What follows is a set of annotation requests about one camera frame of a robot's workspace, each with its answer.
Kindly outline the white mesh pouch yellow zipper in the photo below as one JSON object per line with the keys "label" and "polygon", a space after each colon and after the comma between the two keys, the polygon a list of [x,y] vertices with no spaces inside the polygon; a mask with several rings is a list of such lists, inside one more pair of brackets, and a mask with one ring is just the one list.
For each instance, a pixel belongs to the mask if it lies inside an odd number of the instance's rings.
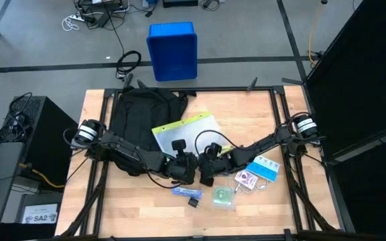
{"label": "white mesh pouch yellow zipper", "polygon": [[211,143],[219,144],[223,151],[228,151],[231,144],[221,135],[207,132],[199,136],[197,135],[205,130],[213,130],[221,132],[220,126],[214,116],[209,112],[176,121],[174,123],[162,125],[153,128],[151,131],[155,137],[160,150],[171,156],[176,156],[177,151],[172,148],[172,141],[183,139],[186,142],[184,152],[192,152],[198,156],[196,149],[201,153],[207,145]]}

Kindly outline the green item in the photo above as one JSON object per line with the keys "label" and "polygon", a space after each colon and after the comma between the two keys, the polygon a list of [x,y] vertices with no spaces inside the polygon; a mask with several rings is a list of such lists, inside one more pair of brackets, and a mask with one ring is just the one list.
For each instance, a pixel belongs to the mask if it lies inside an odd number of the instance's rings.
{"label": "green item", "polygon": [[236,209],[234,191],[229,186],[214,186],[211,198],[211,206],[216,209]]}

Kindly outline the black equipment box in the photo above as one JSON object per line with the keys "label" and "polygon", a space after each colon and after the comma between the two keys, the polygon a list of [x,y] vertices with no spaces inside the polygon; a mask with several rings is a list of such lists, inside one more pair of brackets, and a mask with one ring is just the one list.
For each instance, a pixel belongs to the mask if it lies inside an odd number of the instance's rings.
{"label": "black equipment box", "polygon": [[162,0],[164,8],[198,6],[198,0]]}

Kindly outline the white SA2 label sheet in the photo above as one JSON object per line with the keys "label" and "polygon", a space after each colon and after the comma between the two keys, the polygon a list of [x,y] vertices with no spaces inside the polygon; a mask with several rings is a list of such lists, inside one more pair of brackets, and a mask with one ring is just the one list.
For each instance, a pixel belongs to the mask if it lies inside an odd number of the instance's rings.
{"label": "white SA2 label sheet", "polygon": [[22,224],[55,224],[58,204],[26,206],[21,219]]}

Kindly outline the purple white playing cards box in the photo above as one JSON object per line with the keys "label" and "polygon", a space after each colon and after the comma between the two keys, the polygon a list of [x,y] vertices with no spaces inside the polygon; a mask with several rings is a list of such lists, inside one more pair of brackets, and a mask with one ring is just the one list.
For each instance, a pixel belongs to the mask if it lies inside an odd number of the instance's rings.
{"label": "purple white playing cards box", "polygon": [[235,181],[237,181],[239,184],[241,184],[242,186],[246,187],[249,190],[254,189],[257,183],[257,180],[258,180],[258,177],[256,175],[246,170],[239,171],[235,175]]}

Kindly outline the black aluminium table frame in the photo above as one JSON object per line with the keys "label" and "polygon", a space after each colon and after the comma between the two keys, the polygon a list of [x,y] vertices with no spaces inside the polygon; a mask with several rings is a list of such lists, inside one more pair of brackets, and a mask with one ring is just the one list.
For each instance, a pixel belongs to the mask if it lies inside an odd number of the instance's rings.
{"label": "black aluminium table frame", "polygon": [[[301,86],[274,86],[284,88],[287,109],[290,114],[310,110],[306,94]],[[197,97],[189,96],[188,107],[183,118],[202,112],[210,112],[216,118],[222,132],[235,144],[249,145],[267,136],[276,125],[271,105],[271,94],[281,121],[284,121],[282,94],[270,87],[261,87],[247,92],[247,87],[178,88],[194,90]],[[80,123],[84,119],[100,118],[105,90],[87,90],[84,97]],[[200,207],[188,205],[188,198],[173,195],[170,190],[154,184],[147,175],[128,176],[110,163],[105,186],[103,207],[98,237],[112,240],[123,238],[157,238],[162,240],[246,240],[251,238],[283,238],[283,230],[296,233],[296,225],[289,185],[283,166],[280,147],[263,154],[264,157],[282,166],[274,183],[267,189],[244,193],[235,197],[235,211],[214,208],[211,204],[213,187],[203,187],[204,195]],[[59,211],[55,235],[66,231],[84,205],[92,161],[84,165],[66,184]],[[337,202],[334,201],[324,168],[317,161],[302,157],[302,169],[310,201],[326,221],[342,229],[338,217]],[[96,163],[93,185],[99,181],[102,162]],[[200,189],[198,176],[190,188]]]}

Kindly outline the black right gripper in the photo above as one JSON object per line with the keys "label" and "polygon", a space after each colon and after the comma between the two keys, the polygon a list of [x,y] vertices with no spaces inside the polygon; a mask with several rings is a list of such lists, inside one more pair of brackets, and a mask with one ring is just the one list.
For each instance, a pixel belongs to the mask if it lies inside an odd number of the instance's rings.
{"label": "black right gripper", "polygon": [[207,187],[214,185],[214,176],[221,173],[234,173],[235,166],[232,164],[229,153],[223,153],[219,157],[201,153],[199,155],[200,183]]}

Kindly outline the blue tissue pack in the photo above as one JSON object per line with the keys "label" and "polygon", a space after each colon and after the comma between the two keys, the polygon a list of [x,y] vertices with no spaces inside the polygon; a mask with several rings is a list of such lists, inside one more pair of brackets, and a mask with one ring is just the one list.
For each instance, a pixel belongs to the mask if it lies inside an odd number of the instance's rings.
{"label": "blue tissue pack", "polygon": [[202,190],[200,189],[189,189],[185,187],[176,187],[172,189],[172,194],[174,195],[182,195],[186,197],[192,197],[194,199],[202,198]]}

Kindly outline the black backpack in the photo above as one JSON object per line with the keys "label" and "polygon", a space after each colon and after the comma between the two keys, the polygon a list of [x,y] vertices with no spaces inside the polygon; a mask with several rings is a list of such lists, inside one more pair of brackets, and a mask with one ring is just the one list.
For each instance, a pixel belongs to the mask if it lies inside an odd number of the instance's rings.
{"label": "black backpack", "polygon": [[161,151],[152,129],[179,121],[187,108],[187,94],[161,88],[125,88],[112,127],[116,135],[147,151]]}

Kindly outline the black case under label sheet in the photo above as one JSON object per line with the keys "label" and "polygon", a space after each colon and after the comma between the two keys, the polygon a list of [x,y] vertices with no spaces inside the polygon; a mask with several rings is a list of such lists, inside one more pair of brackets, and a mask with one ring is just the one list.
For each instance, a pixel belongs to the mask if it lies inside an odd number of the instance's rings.
{"label": "black case under label sheet", "polygon": [[56,224],[22,224],[21,219],[26,206],[42,205],[42,204],[58,204],[57,211],[58,216],[62,204],[61,193],[47,193],[47,194],[35,194],[35,195],[22,195],[21,202],[16,217],[16,224],[19,224],[18,228],[15,228],[17,240],[37,240],[52,238],[55,234]]}

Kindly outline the black partition curtain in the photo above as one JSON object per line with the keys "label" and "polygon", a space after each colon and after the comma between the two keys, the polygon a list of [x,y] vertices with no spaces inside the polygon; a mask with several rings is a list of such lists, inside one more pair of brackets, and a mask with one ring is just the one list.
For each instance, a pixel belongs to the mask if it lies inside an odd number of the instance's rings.
{"label": "black partition curtain", "polygon": [[363,0],[306,80],[347,229],[386,240],[386,0]]}

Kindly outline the blue plastic bin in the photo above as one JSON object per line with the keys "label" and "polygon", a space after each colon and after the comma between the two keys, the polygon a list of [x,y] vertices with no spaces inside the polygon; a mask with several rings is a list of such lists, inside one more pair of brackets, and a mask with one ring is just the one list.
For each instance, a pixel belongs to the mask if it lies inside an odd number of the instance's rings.
{"label": "blue plastic bin", "polygon": [[197,77],[198,40],[191,21],[150,25],[147,46],[158,82]]}

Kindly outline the black computer tower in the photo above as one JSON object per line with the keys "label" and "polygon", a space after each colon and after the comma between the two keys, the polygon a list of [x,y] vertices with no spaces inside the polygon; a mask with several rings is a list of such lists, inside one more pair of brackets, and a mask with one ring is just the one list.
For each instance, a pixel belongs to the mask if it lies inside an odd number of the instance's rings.
{"label": "black computer tower", "polygon": [[72,156],[63,133],[78,123],[47,96],[16,96],[9,104],[1,142],[23,143],[17,174],[44,187],[62,189]]}

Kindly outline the teal white pill organizer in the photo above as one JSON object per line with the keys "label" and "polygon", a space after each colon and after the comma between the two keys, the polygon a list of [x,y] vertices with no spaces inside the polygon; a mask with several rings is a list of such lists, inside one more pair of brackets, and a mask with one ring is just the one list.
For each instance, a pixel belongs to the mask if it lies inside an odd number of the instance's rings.
{"label": "teal white pill organizer", "polygon": [[275,182],[279,167],[279,163],[259,155],[248,164],[246,170],[270,182]]}

